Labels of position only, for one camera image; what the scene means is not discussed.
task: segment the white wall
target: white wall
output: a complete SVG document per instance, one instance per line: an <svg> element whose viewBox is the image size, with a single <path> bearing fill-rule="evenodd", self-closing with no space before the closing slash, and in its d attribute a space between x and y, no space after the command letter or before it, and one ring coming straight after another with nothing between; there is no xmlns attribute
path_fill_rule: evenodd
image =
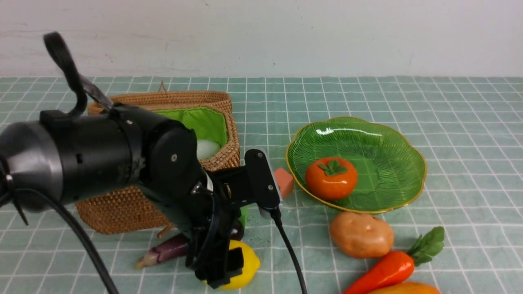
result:
<svg viewBox="0 0 523 294"><path fill-rule="evenodd" d="M522 0L0 0L0 75L523 76Z"/></svg>

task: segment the grid pattern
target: grid pattern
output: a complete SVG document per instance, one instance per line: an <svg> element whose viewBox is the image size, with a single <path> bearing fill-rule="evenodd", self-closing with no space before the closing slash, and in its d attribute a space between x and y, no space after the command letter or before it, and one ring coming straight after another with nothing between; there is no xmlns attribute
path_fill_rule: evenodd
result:
<svg viewBox="0 0 523 294"><path fill-rule="evenodd" d="M411 280L442 293L521 293L523 289L523 78L325 77L171 78L96 77L108 95L158 90L227 91L242 144L268 151L286 167L285 149L310 121L350 115L403 133L425 157L426 187L406 208L382 214L395 248L443 225L445 249ZM63 78L0 78L0 128L37 119L44 109L69 110L74 96ZM283 222L301 261L309 293L341 293L375 260L355 260L333 246L328 224L337 211L295 188L284 200ZM0 210L0 292L103 293L84 250L54 212ZM211 293L179 260L134 269L159 243L157 230L104 236L87 230L121 293ZM261 259L255 279L238 293L299 293L285 245L256 208L245 238Z"/></svg>

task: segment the toy carrot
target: toy carrot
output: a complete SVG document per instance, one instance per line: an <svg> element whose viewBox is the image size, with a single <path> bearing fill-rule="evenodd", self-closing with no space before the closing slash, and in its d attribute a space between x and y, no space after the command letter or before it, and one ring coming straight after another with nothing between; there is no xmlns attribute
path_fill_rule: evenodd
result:
<svg viewBox="0 0 523 294"><path fill-rule="evenodd" d="M432 261L432 257L443 250L444 239L443 227L435 227L425 236L420 235L406 253L391 251L383 256L343 294L367 294L406 281L414 272L414 267Z"/></svg>

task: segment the fake fruit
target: fake fruit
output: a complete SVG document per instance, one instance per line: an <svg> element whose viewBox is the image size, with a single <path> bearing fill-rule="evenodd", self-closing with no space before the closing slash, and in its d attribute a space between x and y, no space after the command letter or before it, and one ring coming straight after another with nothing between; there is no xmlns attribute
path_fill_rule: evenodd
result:
<svg viewBox="0 0 523 294"><path fill-rule="evenodd" d="M417 282L403 282L367 294L441 294L441 292L432 285Z"/></svg>
<svg viewBox="0 0 523 294"><path fill-rule="evenodd" d="M241 240L245 230L239 220L235 220L231 232L231 239ZM173 258L187 255L189 249L189 239L183 234L171 237L160 245L155 246L136 262L136 269L155 266Z"/></svg>
<svg viewBox="0 0 523 294"><path fill-rule="evenodd" d="M349 196L357 181L358 173L354 166L340 157L319 159L305 171L305 183L309 191L325 201Z"/></svg>
<svg viewBox="0 0 523 294"><path fill-rule="evenodd" d="M391 226L370 214L341 212L331 222L330 233L339 250L352 258L382 257L394 243Z"/></svg>
<svg viewBox="0 0 523 294"><path fill-rule="evenodd" d="M229 250L238 247L242 248L242 273L238 276L232 277L231 282L229 284L219 288L221 290L236 290L247 286L252 281L254 275L260 268L260 259L258 258L258 256L256 256L256 253L254 253L254 250L252 248L250 248L247 244L243 242L231 240L229 244Z"/></svg>
<svg viewBox="0 0 523 294"><path fill-rule="evenodd" d="M435 227L425 236L420 235L407 253L402 251L387 253L366 274L350 285L343 294L368 294L381 288L405 282L414 272L414 267L432 261L432 257L443 250L444 238L443 227ZM408 294L414 292L391 293Z"/></svg>

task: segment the green basket lining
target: green basket lining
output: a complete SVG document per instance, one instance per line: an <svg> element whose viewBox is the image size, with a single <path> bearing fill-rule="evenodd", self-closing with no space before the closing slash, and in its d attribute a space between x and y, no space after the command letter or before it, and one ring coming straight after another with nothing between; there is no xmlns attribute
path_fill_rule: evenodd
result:
<svg viewBox="0 0 523 294"><path fill-rule="evenodd" d="M216 142L220 148L229 141L227 125L223 114L207 107L156 110L158 114L183 123L194 129L198 140Z"/></svg>

